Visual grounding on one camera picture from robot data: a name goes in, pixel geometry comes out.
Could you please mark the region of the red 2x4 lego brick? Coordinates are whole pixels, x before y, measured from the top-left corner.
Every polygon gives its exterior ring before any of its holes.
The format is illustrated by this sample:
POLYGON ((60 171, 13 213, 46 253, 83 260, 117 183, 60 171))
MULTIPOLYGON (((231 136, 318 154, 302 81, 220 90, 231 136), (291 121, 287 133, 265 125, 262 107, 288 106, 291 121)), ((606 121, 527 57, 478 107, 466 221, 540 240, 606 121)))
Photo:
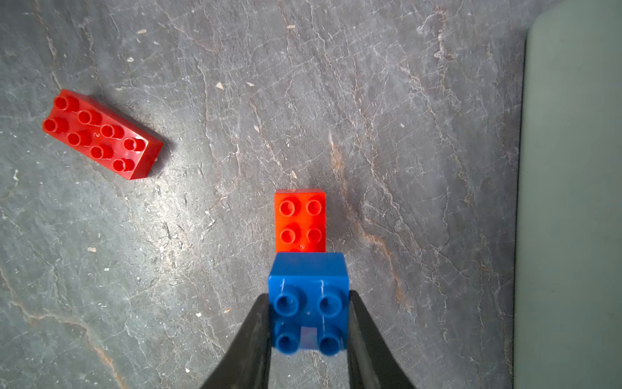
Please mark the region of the red 2x4 lego brick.
POLYGON ((43 131, 127 180, 146 178, 164 143, 154 133, 83 94, 53 99, 43 131))
POLYGON ((275 251, 327 251, 327 195, 321 189, 277 190, 275 251))

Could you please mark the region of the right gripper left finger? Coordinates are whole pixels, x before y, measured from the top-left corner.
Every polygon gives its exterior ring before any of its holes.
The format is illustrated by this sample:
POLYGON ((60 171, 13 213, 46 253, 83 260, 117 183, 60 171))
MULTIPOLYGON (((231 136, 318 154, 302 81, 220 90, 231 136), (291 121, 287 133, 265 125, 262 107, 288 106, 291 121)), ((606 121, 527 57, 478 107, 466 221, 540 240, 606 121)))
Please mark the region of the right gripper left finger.
POLYGON ((260 294, 204 388, 268 388, 271 367, 269 298, 260 294))

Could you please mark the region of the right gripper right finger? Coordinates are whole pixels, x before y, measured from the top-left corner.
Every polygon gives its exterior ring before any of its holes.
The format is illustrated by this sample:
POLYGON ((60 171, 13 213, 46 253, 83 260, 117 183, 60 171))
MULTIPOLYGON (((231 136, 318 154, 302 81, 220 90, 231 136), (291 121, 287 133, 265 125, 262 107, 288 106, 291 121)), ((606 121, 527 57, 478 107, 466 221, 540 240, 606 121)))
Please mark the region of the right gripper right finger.
POLYGON ((347 351, 350 388, 416 388, 355 290, 349 292, 347 351))

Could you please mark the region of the blue 2x2 lego brick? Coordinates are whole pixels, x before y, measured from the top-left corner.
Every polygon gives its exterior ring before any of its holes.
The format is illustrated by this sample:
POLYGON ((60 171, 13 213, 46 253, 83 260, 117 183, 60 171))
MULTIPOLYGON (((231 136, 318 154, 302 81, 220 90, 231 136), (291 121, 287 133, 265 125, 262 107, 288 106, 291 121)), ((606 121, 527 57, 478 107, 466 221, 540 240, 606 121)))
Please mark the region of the blue 2x2 lego brick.
POLYGON ((335 356, 348 343, 350 283, 341 253, 280 252, 267 278, 272 346, 335 356))

